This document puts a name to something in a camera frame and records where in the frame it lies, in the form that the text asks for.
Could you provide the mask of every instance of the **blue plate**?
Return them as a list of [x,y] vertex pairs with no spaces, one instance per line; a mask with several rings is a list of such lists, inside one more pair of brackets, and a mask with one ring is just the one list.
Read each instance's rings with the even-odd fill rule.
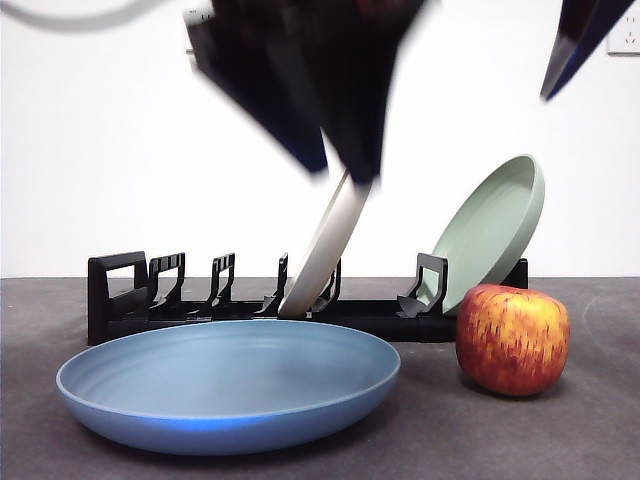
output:
[[392,389],[400,357],[334,325],[246,320],[145,332],[58,371],[73,416],[136,448],[179,455],[275,450],[355,423]]

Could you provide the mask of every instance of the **dish rack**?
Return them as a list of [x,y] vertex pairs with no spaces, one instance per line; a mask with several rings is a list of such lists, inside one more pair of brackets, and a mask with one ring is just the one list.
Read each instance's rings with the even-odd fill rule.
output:
[[[178,325],[222,320],[278,318],[288,273],[288,255],[278,261],[275,291],[263,300],[232,298],[235,254],[217,257],[211,269],[211,288],[206,300],[182,299],[186,255],[177,253],[153,258],[147,266],[142,251],[90,258],[88,262],[88,344],[98,345],[134,333]],[[111,297],[107,272],[134,267],[133,289]],[[177,269],[176,283],[159,300],[160,273]],[[221,273],[228,270],[221,288]],[[418,300],[425,270],[438,276],[438,290],[429,304]],[[300,320],[341,325],[371,333],[391,342],[451,342],[455,340],[455,317],[443,314],[447,293],[447,259],[419,253],[413,286],[396,300],[343,300],[341,261],[331,278]],[[528,263],[520,259],[502,285],[528,288]]]

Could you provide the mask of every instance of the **green plate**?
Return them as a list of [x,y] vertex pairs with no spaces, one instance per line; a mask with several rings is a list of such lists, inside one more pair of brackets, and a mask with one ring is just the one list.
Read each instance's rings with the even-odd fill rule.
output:
[[[470,288],[501,283],[527,248],[544,204],[544,177],[530,156],[509,160],[475,189],[433,254],[449,262],[445,314],[455,315]],[[425,272],[418,300],[429,304],[437,277]]]

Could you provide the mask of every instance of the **dark gray surface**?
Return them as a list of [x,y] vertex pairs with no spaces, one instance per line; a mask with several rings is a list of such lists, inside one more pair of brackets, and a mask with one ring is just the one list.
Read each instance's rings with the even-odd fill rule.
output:
[[[387,297],[410,279],[345,279],[346,296]],[[248,298],[273,281],[238,279]],[[396,344],[395,391],[355,426],[314,443],[245,457],[133,450],[76,423],[55,373],[85,348],[81,279],[2,281],[3,479],[640,478],[640,279],[540,279],[572,316],[561,381],[529,400],[475,389],[452,344]],[[195,298],[206,280],[190,280]]]

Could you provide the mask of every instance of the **red apple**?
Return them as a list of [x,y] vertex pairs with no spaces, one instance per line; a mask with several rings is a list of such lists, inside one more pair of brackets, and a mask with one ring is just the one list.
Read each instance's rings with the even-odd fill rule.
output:
[[569,323],[565,306],[544,293],[479,285],[460,306],[458,363],[488,390],[512,396],[540,393],[562,374]]

